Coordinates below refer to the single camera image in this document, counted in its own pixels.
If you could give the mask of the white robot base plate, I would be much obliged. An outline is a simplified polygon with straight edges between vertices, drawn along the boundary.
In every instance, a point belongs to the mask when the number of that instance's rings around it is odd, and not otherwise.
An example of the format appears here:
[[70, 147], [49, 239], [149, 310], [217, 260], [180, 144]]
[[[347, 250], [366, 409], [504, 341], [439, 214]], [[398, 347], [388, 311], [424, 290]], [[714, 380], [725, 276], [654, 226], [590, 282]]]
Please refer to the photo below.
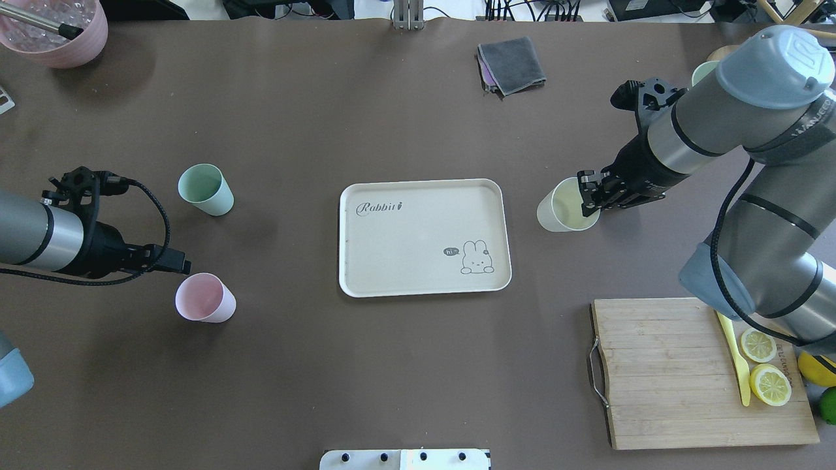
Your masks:
[[490, 469], [490, 452], [478, 448], [332, 450], [319, 469]]

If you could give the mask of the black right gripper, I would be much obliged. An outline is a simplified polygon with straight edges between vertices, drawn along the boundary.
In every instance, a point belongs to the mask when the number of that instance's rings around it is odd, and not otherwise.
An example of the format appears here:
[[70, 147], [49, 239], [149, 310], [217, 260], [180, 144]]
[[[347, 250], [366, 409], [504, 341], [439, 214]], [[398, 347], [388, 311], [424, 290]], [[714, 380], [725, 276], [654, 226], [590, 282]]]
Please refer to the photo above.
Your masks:
[[600, 209], [630, 208], [666, 198], [667, 189], [658, 185], [658, 179], [665, 178], [660, 169], [647, 134], [639, 134], [618, 152], [614, 163], [604, 167], [602, 173], [580, 170], [577, 183], [582, 191], [583, 217], [591, 217]]

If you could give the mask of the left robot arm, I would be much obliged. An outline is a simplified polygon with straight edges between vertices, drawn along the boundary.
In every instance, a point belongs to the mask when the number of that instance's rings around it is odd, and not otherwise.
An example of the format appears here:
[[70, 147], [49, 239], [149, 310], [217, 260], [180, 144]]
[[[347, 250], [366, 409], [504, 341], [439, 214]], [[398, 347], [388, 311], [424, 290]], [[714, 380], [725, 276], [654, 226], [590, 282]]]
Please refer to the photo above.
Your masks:
[[114, 227], [78, 212], [2, 191], [2, 273], [66, 285], [121, 285], [154, 270], [190, 273], [185, 254], [169, 249], [170, 223], [158, 199], [137, 181], [163, 217], [163, 245], [126, 245]]

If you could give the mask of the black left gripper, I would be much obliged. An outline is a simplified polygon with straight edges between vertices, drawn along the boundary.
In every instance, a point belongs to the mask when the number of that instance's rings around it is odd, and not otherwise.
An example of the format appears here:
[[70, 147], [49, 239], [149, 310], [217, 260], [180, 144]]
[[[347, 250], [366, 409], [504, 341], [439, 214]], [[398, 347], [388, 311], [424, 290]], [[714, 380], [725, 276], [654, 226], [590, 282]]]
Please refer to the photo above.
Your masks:
[[131, 245], [113, 226], [96, 222], [89, 251], [82, 258], [82, 277], [102, 279], [116, 272], [137, 274], [152, 265], [153, 270], [189, 275], [191, 262], [185, 253], [154, 243]]

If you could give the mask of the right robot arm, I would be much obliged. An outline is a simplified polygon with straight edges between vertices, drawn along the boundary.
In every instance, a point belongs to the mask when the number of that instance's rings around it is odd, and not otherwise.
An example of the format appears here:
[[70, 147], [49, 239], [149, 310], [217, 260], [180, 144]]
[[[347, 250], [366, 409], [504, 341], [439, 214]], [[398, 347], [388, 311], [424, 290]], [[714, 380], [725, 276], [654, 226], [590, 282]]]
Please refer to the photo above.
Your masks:
[[834, 62], [809, 31], [773, 25], [692, 89], [627, 82], [611, 97], [638, 134], [600, 173], [577, 173], [585, 216], [663, 199], [743, 147], [762, 169], [730, 191], [679, 279], [731, 319], [755, 313], [807, 354], [834, 358], [834, 269], [809, 247], [834, 220]]

